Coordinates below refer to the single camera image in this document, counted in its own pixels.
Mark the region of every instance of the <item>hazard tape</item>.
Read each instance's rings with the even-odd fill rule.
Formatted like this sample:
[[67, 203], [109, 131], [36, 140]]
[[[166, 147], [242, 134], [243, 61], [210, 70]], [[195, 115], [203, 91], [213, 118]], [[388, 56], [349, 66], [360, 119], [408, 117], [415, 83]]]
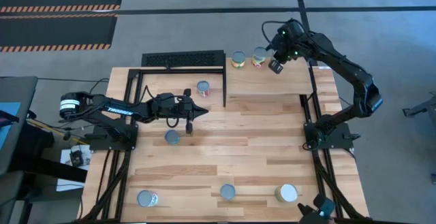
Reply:
[[118, 14], [77, 14], [52, 16], [0, 16], [0, 19], [41, 19], [41, 18], [80, 18], [80, 17], [118, 17]]
[[117, 10], [119, 8], [119, 5], [7, 6], [0, 7], [0, 12], [72, 12], [91, 10]]
[[53, 46], [0, 46], [0, 52], [65, 51], [65, 50], [108, 50], [110, 44], [72, 44]]

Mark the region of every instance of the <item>tin can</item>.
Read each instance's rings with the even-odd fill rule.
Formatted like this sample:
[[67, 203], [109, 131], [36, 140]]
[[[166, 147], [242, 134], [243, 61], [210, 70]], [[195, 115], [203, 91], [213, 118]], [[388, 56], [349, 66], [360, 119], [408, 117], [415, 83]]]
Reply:
[[235, 68], [242, 68], [245, 64], [245, 53], [237, 50], [232, 54], [232, 66]]
[[219, 193], [224, 200], [230, 201], [234, 199], [234, 196], [236, 195], [236, 189], [231, 184], [224, 184], [219, 190]]
[[257, 47], [254, 49], [253, 57], [251, 62], [256, 68], [261, 68], [266, 60], [266, 50], [263, 47]]
[[170, 145], [175, 145], [178, 143], [178, 141], [180, 140], [180, 135], [178, 134], [177, 131], [170, 129], [169, 131], [167, 131], [165, 133], [165, 140], [166, 142], [168, 142]]
[[197, 84], [197, 90], [201, 97], [208, 97], [211, 93], [209, 83], [207, 81], [199, 81]]
[[136, 200], [141, 207], [153, 207], [157, 205], [157, 201], [159, 200], [159, 198], [157, 194], [153, 191], [142, 190], [141, 192], [139, 192]]
[[291, 184], [284, 184], [275, 189], [275, 197], [279, 202], [294, 202], [297, 200], [297, 188]]

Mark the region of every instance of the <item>gray floor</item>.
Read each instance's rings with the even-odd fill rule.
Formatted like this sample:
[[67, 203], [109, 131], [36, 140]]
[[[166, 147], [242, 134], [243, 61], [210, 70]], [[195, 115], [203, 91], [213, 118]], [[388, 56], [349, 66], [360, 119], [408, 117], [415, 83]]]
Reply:
[[[418, 6], [436, 0], [305, 0], [308, 7]], [[190, 7], [296, 7], [297, 0], [123, 0], [122, 9]], [[139, 66], [144, 52], [224, 49], [251, 54], [265, 45], [264, 20], [299, 19], [299, 14], [195, 14], [120, 16], [112, 48], [106, 51], [1, 53], [0, 76], [100, 79], [112, 67]], [[360, 179], [374, 219], [434, 223], [436, 132], [427, 115], [405, 118], [401, 108], [436, 91], [436, 12], [311, 13], [311, 29], [325, 33], [337, 50], [375, 76], [384, 98], [371, 117], [350, 122]], [[273, 34], [274, 27], [267, 29]], [[340, 77], [340, 95], [351, 101], [352, 88]], [[93, 84], [40, 81], [32, 105], [39, 118], [55, 124], [59, 98]], [[98, 86], [104, 92], [106, 85]], [[78, 200], [38, 204], [30, 223], [71, 221]]]

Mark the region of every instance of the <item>can lid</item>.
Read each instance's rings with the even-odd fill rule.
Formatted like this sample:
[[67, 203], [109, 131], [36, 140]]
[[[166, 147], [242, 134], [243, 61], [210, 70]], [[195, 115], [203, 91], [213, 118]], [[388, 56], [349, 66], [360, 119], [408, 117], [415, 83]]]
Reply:
[[136, 199], [138, 200], [138, 204], [140, 206], [147, 207], [150, 205], [151, 200], [153, 200], [153, 194], [148, 190], [142, 190], [139, 192]]
[[257, 47], [254, 49], [254, 55], [260, 58], [266, 57], [266, 50], [264, 47]]
[[243, 63], [245, 61], [245, 53], [243, 51], [237, 50], [233, 52], [232, 59], [237, 63]]
[[232, 200], [236, 194], [236, 189], [233, 185], [224, 184], [219, 192], [225, 200]]
[[209, 90], [209, 83], [207, 81], [199, 81], [197, 84], [197, 89], [199, 91], [207, 91]]
[[173, 129], [170, 129], [169, 131], [167, 131], [165, 133], [165, 140], [169, 144], [176, 144], [179, 139], [180, 139], [180, 135], [178, 134], [177, 131], [175, 131]]
[[298, 197], [297, 188], [290, 184], [284, 184], [280, 189], [281, 197], [287, 202], [293, 202]]

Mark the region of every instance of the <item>wooden table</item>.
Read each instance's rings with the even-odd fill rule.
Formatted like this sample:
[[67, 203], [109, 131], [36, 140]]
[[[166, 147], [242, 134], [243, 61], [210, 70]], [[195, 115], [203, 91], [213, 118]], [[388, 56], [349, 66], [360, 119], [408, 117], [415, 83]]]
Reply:
[[[112, 69], [108, 97], [123, 98], [128, 69]], [[302, 128], [305, 116], [298, 94], [311, 93], [307, 66], [304, 60], [288, 63], [280, 75], [295, 74], [292, 77], [279, 77], [266, 66], [257, 70], [259, 75], [255, 71], [250, 63], [243, 69], [228, 67], [226, 108], [222, 106], [221, 75], [144, 76], [143, 85], [147, 84], [152, 94], [182, 94], [183, 89], [191, 88], [195, 103], [209, 109], [209, 113], [193, 122], [193, 135], [186, 135], [181, 123], [176, 129], [182, 138], [176, 146], [164, 140], [168, 130], [165, 120], [148, 125], [138, 123], [140, 133], [131, 156], [123, 222], [298, 221], [301, 218], [297, 203], [311, 205], [317, 195], [311, 153], [301, 146], [305, 142]], [[322, 112], [339, 111], [341, 104], [332, 70], [315, 67], [314, 72]], [[255, 80], [260, 76], [265, 79]], [[291, 78], [292, 82], [277, 84], [278, 78]], [[209, 97], [201, 98], [196, 93], [199, 80], [210, 83]], [[245, 82], [249, 89], [244, 89]], [[343, 150], [331, 150], [331, 154], [339, 188], [357, 211], [368, 215], [354, 160]], [[83, 192], [84, 213], [95, 203], [105, 156], [104, 151], [92, 156]], [[109, 166], [102, 189], [106, 187]], [[219, 194], [225, 183], [236, 187], [236, 197], [231, 202], [224, 201]], [[275, 188], [285, 183], [298, 189], [296, 202], [280, 203], [275, 199]], [[137, 205], [136, 196], [144, 189], [158, 194], [156, 207]], [[114, 216], [115, 202], [111, 203], [110, 217]]]

